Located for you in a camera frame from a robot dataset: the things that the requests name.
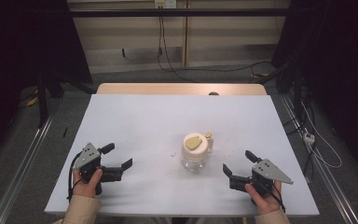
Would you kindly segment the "glass jar with cream lid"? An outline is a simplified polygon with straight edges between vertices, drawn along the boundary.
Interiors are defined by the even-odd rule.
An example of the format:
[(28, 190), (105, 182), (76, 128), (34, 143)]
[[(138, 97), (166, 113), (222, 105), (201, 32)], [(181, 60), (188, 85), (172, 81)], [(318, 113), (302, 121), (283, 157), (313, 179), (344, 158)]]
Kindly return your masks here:
[(181, 155), (183, 165), (192, 172), (197, 172), (204, 167), (208, 155), (213, 149), (213, 134), (207, 133), (189, 133), (185, 136)]

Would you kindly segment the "black horizontal bar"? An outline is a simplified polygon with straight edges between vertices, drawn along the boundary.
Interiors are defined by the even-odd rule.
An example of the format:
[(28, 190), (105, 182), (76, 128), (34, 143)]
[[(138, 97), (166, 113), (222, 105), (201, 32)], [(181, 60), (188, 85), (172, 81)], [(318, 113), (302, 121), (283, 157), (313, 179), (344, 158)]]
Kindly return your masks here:
[(77, 18), (91, 17), (275, 17), (287, 16), (293, 10), (287, 8), (251, 8), (251, 9), (95, 9), (72, 10), (69, 14)]

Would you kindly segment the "wooden table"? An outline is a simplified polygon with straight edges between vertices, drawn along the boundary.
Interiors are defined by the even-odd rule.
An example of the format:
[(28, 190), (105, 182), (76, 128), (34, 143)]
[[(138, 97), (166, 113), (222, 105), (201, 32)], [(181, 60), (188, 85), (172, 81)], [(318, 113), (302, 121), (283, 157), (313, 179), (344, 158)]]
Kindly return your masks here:
[(216, 83), (103, 83), (98, 94), (184, 94), (208, 95), (266, 95), (260, 84), (216, 84)]

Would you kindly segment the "black curtain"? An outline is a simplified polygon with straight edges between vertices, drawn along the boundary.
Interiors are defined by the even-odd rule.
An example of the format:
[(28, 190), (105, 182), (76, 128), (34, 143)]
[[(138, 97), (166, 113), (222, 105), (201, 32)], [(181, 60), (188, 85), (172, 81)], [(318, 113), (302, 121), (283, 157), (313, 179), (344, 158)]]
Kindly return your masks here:
[(290, 0), (289, 7), (311, 13), (285, 18), (272, 64), (296, 62), (358, 160), (358, 0)]
[(0, 0), (0, 141), (21, 91), (44, 82), (61, 96), (61, 82), (91, 83), (75, 22), (58, 14), (68, 0)]

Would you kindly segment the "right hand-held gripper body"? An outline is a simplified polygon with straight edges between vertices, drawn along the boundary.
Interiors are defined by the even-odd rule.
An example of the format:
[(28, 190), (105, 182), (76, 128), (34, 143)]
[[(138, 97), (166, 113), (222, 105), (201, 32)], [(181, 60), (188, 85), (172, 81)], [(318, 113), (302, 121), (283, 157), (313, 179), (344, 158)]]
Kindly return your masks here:
[(252, 175), (248, 177), (234, 175), (231, 171), (228, 171), (228, 180), (231, 189), (246, 192), (245, 185), (251, 184), (261, 196), (272, 192), (275, 181), (289, 185), (294, 183), (288, 175), (269, 159), (256, 160), (255, 165), (252, 167)]

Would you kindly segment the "person's right hand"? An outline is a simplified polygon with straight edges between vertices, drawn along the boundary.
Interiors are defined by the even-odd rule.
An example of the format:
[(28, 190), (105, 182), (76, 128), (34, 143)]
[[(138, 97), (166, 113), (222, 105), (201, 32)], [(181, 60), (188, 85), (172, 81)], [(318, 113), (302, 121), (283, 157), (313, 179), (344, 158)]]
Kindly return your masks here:
[(251, 196), (251, 198), (254, 200), (259, 215), (265, 215), (267, 213), (281, 209), (281, 203), (278, 202), (278, 200), (282, 198), (280, 196), (282, 190), (281, 182), (274, 182), (274, 189), (272, 191), (272, 195), (268, 196), (260, 196), (251, 184), (246, 184), (245, 189)]

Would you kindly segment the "aluminium floor rail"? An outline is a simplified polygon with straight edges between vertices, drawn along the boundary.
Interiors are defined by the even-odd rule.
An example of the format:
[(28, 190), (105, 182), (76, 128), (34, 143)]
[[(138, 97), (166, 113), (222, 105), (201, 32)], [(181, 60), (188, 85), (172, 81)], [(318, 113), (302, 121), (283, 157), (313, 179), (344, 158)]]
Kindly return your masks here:
[(21, 156), (21, 163), (16, 169), (10, 166), (10, 171), (7, 171), (8, 174), (12, 174), (12, 177), (0, 198), (0, 224), (6, 223), (10, 211), (20, 195), (21, 188), (48, 133), (52, 119), (52, 115), (48, 116), (35, 129), (33, 137), (30, 138), (31, 143), (27, 145), (27, 150)]
[[(315, 127), (314, 121), (311, 118), (310, 113), (303, 103), (300, 103), (300, 110), (305, 113), (305, 118), (307, 122), (310, 124), (308, 128), (306, 125), (301, 124), (298, 120), (298, 116), (295, 114), (295, 105), (290, 99), (289, 96), (281, 96), (282, 103), (292, 119), (291, 122), (295, 125), (296, 131), (298, 132), (302, 142), (305, 144), (306, 150), (309, 152), (313, 159), (314, 167), (318, 170), (329, 194), (334, 201), (337, 210), (341, 214), (346, 224), (358, 224), (358, 216), (356, 215), (348, 197), (338, 184), (335, 179), (332, 170), (341, 168), (343, 165), (342, 159), (337, 153), (337, 151), (331, 146), (331, 144), (320, 134), (318, 129)], [(316, 143), (313, 145), (308, 145), (303, 141), (304, 133), (315, 133), (317, 137), (319, 137), (337, 156), (339, 164), (333, 165), (328, 162), (323, 155), (321, 154), (319, 148), (316, 147)]]

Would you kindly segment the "person's left hand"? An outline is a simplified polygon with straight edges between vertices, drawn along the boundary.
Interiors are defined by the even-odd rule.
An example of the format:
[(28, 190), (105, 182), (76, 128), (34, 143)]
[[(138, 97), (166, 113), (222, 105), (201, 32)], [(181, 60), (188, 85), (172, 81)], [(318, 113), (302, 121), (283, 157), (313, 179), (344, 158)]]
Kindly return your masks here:
[(101, 177), (103, 175), (103, 170), (98, 169), (94, 172), (92, 175), (90, 181), (85, 181), (82, 178), (82, 175), (80, 174), (79, 170), (73, 171), (73, 179), (74, 179), (74, 186), (73, 186), (73, 194), (94, 198), (96, 195), (96, 186), (101, 180)]

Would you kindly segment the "black metal stand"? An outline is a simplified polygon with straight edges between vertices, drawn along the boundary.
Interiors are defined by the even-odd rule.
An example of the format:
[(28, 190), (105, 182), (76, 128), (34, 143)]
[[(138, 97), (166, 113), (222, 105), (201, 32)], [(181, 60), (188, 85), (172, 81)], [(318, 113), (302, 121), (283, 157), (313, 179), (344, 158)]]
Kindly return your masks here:
[(48, 120), (48, 103), (46, 91), (49, 91), (53, 98), (62, 98), (64, 90), (61, 86), (62, 83), (69, 83), (76, 89), (79, 89), (87, 94), (94, 94), (97, 91), (88, 87), (79, 81), (74, 80), (71, 77), (64, 75), (53, 70), (43, 70), (37, 75), (37, 98), (39, 102), (39, 124), (41, 128)]

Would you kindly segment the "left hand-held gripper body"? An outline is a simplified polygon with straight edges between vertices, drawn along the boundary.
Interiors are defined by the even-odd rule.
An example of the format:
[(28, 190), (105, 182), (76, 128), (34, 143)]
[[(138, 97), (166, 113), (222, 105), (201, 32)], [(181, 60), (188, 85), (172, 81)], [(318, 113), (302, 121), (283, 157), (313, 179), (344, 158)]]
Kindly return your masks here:
[(80, 171), (80, 174), (85, 181), (90, 181), (92, 175), (98, 169), (103, 170), (101, 180), (95, 188), (97, 195), (100, 195), (103, 192), (102, 183), (120, 181), (124, 173), (121, 169), (121, 165), (118, 167), (102, 166), (102, 155), (103, 154), (99, 152), (99, 149), (92, 143), (87, 143), (82, 151), (76, 155), (75, 162), (72, 165), (74, 170)]

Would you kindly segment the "white wall outlet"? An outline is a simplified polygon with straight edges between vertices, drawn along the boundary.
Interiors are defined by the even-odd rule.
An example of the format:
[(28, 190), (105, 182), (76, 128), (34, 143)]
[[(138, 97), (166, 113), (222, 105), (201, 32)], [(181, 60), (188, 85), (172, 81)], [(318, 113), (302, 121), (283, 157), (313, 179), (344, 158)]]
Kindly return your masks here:
[(177, 8), (176, 0), (154, 0), (155, 8)]

